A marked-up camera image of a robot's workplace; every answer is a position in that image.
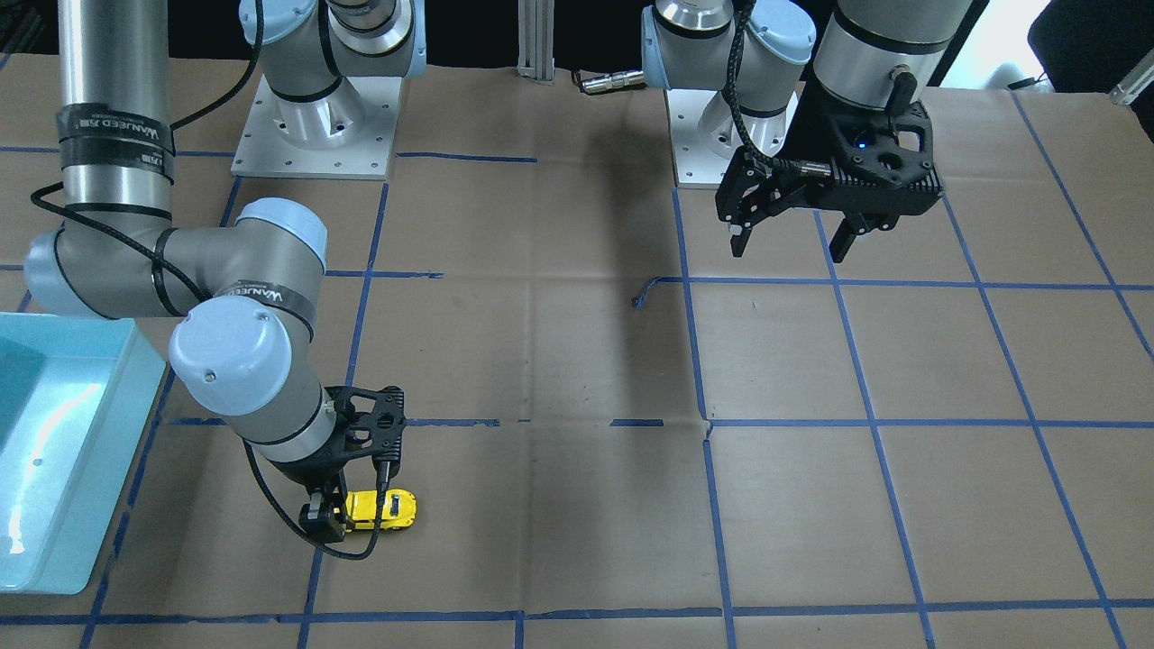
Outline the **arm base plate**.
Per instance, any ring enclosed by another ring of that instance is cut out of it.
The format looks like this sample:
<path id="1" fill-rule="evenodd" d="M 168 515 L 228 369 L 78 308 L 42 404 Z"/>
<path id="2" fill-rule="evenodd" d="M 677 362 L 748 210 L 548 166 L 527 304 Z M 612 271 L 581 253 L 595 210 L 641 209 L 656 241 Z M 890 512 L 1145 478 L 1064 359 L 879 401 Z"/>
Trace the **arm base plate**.
<path id="1" fill-rule="evenodd" d="M 231 171 L 238 177 L 384 181 L 403 79 L 346 79 L 330 96 L 293 103 L 261 79 Z"/>
<path id="2" fill-rule="evenodd" d="M 762 152 L 773 157 L 782 150 L 797 104 L 797 92 L 792 92 L 782 114 L 745 115 L 747 132 Z M 741 144 L 721 95 L 710 90 L 672 89 L 666 91 L 666 106 L 676 186 L 715 189 L 734 149 Z"/>

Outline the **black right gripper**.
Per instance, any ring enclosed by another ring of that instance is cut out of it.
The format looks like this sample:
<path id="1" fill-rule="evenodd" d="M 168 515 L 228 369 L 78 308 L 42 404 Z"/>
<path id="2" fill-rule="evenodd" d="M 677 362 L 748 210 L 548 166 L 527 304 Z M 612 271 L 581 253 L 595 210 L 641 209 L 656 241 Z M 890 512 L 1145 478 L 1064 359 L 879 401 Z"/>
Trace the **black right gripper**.
<path id="1" fill-rule="evenodd" d="M 407 426 L 405 393 L 397 386 L 383 390 L 334 386 L 325 393 L 334 401 L 334 431 L 317 452 L 298 461 L 298 484 L 325 488 L 335 484 L 335 477 L 351 460 L 370 457 L 375 470 L 374 517 L 391 516 L 390 482 L 399 472 L 400 435 Z M 299 525 L 320 544 L 340 543 L 347 534 L 340 490 L 312 490 L 300 509 Z"/>

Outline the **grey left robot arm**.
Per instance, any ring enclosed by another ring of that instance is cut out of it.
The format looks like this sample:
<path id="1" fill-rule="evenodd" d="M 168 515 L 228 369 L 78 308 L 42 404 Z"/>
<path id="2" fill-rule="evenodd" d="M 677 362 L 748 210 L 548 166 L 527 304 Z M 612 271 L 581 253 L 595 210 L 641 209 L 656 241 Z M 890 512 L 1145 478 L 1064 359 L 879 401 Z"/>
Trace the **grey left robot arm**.
<path id="1" fill-rule="evenodd" d="M 640 18 L 644 79 L 710 91 L 728 164 L 715 212 L 733 256 L 797 209 L 841 212 L 829 255 L 943 197 L 920 94 L 965 1 L 837 1 L 823 29 L 792 1 L 655 1 Z"/>

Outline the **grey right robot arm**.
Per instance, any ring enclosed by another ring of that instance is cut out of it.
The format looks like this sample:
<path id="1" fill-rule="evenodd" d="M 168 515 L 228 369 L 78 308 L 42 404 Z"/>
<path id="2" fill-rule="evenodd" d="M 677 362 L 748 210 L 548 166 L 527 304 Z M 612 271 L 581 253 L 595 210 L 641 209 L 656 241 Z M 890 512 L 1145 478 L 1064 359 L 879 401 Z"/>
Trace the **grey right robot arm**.
<path id="1" fill-rule="evenodd" d="M 243 440 L 252 475 L 288 530 L 331 557 L 347 534 L 411 525 L 400 465 L 404 394 L 325 387 L 312 370 L 325 226 L 261 197 L 228 227 L 177 227 L 168 118 L 168 5 L 61 1 L 62 180 L 32 202 L 63 218 L 24 260 L 51 314 L 178 319 L 168 365 Z"/>

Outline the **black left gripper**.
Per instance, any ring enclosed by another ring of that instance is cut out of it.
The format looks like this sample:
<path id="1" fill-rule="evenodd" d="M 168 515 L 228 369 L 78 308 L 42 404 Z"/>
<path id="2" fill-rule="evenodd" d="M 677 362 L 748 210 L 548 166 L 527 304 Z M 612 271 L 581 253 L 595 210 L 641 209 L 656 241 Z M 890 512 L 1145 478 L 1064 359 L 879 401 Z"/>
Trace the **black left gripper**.
<path id="1" fill-rule="evenodd" d="M 805 90 L 774 163 L 759 164 L 739 147 L 715 208 L 718 219 L 729 224 L 732 255 L 742 258 L 754 225 L 786 208 L 920 216 L 943 192 L 922 102 L 889 115 L 842 103 L 825 90 Z M 835 264 L 861 234 L 862 217 L 844 216 L 829 243 Z"/>

